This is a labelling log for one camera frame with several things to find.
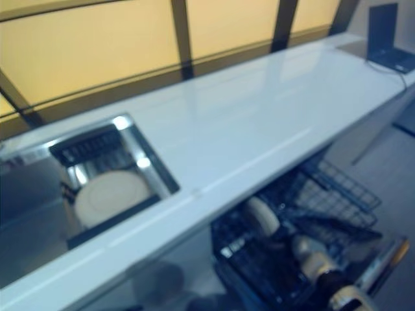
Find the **dishwasher rack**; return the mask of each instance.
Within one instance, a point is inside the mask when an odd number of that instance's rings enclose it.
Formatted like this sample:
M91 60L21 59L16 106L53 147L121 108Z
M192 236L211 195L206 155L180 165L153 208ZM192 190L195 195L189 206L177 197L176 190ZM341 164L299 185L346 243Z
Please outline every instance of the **dishwasher rack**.
M362 231L370 231L376 223L373 210L381 204L368 189L319 157L312 157L255 195L271 206L282 224L297 216L317 216L335 218ZM211 224L215 267L222 281L241 297L251 297L257 309L258 305L261 310L287 311L314 307L310 305L313 286L293 260L290 238L282 240L283 247L270 248L246 223L241 209L242 205L237 206ZM342 252L356 242L353 235L330 226L295 225L300 233L325 243L340 263Z

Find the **cable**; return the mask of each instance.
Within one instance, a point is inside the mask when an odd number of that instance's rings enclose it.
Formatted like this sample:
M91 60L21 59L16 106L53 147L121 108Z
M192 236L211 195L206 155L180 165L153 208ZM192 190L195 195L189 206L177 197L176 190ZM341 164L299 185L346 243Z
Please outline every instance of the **cable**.
M402 95L407 91L408 85L407 85L407 82L405 81L405 78L403 77L403 74L401 74L400 72L395 71L393 69L391 69L391 71L385 71L385 70L379 69L379 68L373 66L373 64L368 59L365 59L364 62L367 66L372 68L374 71L377 71L378 73L384 73L384 74L387 74L387 75L398 75L400 77L400 79L402 80L402 83L403 83L403 93L402 93Z

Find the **dish rack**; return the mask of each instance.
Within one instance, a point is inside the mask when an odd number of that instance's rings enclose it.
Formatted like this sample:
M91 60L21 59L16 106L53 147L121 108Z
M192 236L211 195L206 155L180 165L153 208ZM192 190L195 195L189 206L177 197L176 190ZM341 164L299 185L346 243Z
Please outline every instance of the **dish rack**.
M323 242L339 262L343 251L359 242L362 232L373 232L370 228L377 221L373 210L381 204L368 189L320 157L292 169L256 196L272 208L282 224L294 222L299 233ZM293 260L289 238L283 239L285 247L270 247L252 232L241 208L232 209L211 225L215 265L222 281L241 297L262 302L256 306L260 310L301 310L306 301L311 307L313 286ZM309 221L297 222L303 218ZM340 220L353 225L360 235L314 224L310 221L314 218Z

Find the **glass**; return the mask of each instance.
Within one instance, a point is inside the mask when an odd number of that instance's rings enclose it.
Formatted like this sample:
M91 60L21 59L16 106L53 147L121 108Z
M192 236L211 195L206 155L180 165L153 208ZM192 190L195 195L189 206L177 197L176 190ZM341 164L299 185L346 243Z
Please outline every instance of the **glass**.
M169 0L15 19L0 36L0 67L31 104L179 63Z
M279 1L187 0L192 58L271 40Z
M15 112L13 106L0 94L0 117L13 112Z
M19 10L37 5L46 5L51 3L68 3L70 1L59 0L0 0L0 12L7 12L12 10Z
M327 36L339 4L340 0L299 0L289 45Z

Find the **laptop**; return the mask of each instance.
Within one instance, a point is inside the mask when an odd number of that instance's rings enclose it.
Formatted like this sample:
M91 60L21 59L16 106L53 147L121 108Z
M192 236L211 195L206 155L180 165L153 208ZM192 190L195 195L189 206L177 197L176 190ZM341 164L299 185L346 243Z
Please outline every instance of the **laptop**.
M409 73L415 69L415 54L394 47L396 18L397 3L370 8L367 59L400 73Z

